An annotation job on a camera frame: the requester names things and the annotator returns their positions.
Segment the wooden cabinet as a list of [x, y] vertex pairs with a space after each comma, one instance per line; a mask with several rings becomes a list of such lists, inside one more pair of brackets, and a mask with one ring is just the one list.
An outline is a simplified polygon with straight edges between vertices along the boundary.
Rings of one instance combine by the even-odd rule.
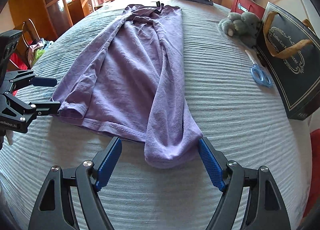
[[41, 38], [55, 41], [93, 12], [91, 0], [9, 0], [16, 28], [31, 20]]

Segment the purple t-shirt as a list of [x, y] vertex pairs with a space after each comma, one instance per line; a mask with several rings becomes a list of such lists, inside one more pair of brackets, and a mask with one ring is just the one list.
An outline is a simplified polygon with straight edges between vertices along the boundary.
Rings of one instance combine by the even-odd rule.
[[202, 132], [185, 99], [181, 8], [127, 6], [75, 59], [52, 100], [66, 123], [143, 143], [155, 168], [192, 160]]

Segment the white ribbed bed cover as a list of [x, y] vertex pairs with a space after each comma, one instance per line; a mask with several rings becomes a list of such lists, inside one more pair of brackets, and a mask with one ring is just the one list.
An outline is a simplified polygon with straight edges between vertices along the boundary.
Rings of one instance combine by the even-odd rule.
[[[276, 88], [257, 85], [245, 52], [217, 28], [228, 10], [179, 0], [183, 14], [185, 97], [214, 148], [241, 166], [267, 166], [281, 192], [291, 228], [308, 200], [312, 151], [307, 121], [289, 120]], [[27, 229], [39, 190], [53, 165], [78, 166], [106, 147], [107, 136], [52, 116], [33, 121], [1, 149], [1, 204]], [[99, 193], [115, 229], [205, 229], [220, 199], [199, 157], [172, 169], [144, 160], [142, 143], [123, 142], [110, 181]]]

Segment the blue handled scissors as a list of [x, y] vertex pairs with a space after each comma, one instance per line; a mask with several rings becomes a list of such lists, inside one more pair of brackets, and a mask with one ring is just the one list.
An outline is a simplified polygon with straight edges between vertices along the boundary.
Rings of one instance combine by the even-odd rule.
[[271, 88], [273, 86], [272, 84], [272, 79], [270, 76], [266, 73], [266, 71], [261, 67], [258, 62], [255, 59], [255, 55], [253, 54], [252, 51], [245, 50], [245, 53], [247, 54], [249, 60], [252, 63], [251, 67], [251, 76], [253, 80], [261, 86]]

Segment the red BEMEGA paper bag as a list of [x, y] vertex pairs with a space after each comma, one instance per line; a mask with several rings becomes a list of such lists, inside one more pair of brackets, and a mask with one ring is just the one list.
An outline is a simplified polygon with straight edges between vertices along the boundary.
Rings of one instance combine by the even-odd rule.
[[242, 14], [244, 12], [251, 12], [262, 19], [265, 8], [255, 3], [253, 0], [233, 0], [231, 12], [236, 12], [239, 14]]

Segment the grey plush toy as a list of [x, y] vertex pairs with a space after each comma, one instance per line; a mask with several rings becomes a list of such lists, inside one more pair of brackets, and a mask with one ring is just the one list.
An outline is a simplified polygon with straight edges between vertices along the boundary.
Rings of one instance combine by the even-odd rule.
[[230, 12], [219, 22], [218, 27], [227, 36], [237, 38], [247, 47], [252, 48], [257, 43], [260, 25], [261, 19], [255, 13]]

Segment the wooden chair with clothes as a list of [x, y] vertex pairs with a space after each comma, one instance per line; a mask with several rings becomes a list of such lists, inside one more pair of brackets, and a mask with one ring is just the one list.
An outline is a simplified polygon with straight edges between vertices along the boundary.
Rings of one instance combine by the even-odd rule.
[[9, 57], [8, 71], [31, 69], [54, 43], [39, 36], [31, 19], [24, 21], [18, 31], [22, 31], [22, 36]]

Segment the red handled case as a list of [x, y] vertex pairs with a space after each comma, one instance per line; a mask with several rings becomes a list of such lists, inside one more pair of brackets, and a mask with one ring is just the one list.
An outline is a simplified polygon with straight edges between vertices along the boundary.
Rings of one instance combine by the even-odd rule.
[[310, 138], [312, 148], [312, 177], [309, 198], [303, 217], [307, 216], [319, 198], [320, 187], [320, 130], [317, 129], [311, 132]]

